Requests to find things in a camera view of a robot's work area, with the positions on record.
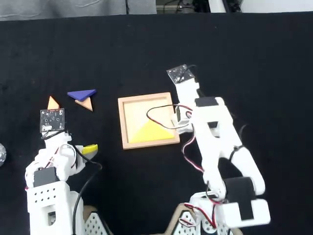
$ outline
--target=black table surface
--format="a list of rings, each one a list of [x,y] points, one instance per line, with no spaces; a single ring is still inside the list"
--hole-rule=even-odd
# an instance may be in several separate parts
[[[176,206],[204,191],[181,144],[122,149],[117,99],[171,92],[166,69],[196,64],[203,92],[224,98],[265,179],[271,223],[247,235],[309,232],[313,13],[113,16],[0,23],[1,234],[28,234],[25,167],[44,143],[52,95],[76,144],[99,144],[104,166],[83,194],[115,234],[164,232]],[[68,91],[97,89],[94,112]],[[189,134],[181,136],[185,142]],[[197,162],[196,144],[187,151]],[[223,177],[238,172],[220,161]],[[79,191],[92,167],[68,181]]]

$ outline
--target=yellow block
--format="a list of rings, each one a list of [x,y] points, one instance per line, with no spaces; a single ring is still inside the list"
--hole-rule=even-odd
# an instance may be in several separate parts
[[[92,145],[88,145],[88,146],[85,146],[83,148],[83,151],[82,151],[82,154],[89,154],[89,153],[92,153],[94,151],[97,151],[98,150],[98,145],[97,144],[92,144]]]
[[[146,141],[158,141],[172,139],[175,136],[164,129],[159,124],[149,120],[142,128],[134,135],[129,143],[139,143]]]

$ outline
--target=yellow triangle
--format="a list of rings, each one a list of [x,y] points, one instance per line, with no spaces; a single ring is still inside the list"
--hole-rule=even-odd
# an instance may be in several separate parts
[[[129,143],[139,143],[146,141],[158,141],[172,139],[175,136],[161,127],[159,124],[149,120],[142,128],[134,135]]]
[[[49,97],[49,103],[47,109],[59,109],[59,104],[52,98],[52,96]]]
[[[91,105],[91,99],[90,97],[88,97],[87,99],[85,99],[84,101],[79,101],[79,100],[75,100],[75,102],[81,106],[83,106],[86,109],[89,109],[90,111],[92,110],[92,105]]]

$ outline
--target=blue triangle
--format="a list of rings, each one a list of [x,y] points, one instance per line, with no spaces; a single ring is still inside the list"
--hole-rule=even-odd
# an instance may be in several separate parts
[[[92,96],[96,93],[96,90],[85,90],[85,91],[76,91],[76,92],[68,92],[67,95],[72,97],[73,99],[77,99],[79,101],[84,101],[88,97]]]

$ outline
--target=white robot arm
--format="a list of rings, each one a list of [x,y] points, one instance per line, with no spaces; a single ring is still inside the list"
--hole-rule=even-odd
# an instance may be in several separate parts
[[[269,223],[267,202],[256,199],[256,195],[265,191],[264,179],[251,153],[237,135],[223,99],[199,97],[199,84],[186,65],[167,72],[175,84],[180,104],[192,109],[191,115],[184,116],[185,110],[178,106],[172,122],[183,127],[177,129],[180,134],[194,132],[202,156],[203,181],[210,188],[210,192],[193,195],[190,203],[210,215],[213,210],[211,200],[224,202],[215,206],[216,221],[229,228]],[[222,179],[218,169],[219,158],[229,159],[243,177]],[[196,215],[200,221],[203,219],[202,213]]]
[[[83,200],[70,191],[66,181],[85,167],[86,160],[97,153],[97,145],[71,145],[71,135],[65,131],[45,132],[43,137],[46,148],[39,150],[25,171],[30,234],[84,235]],[[74,214],[76,225],[72,223]]]

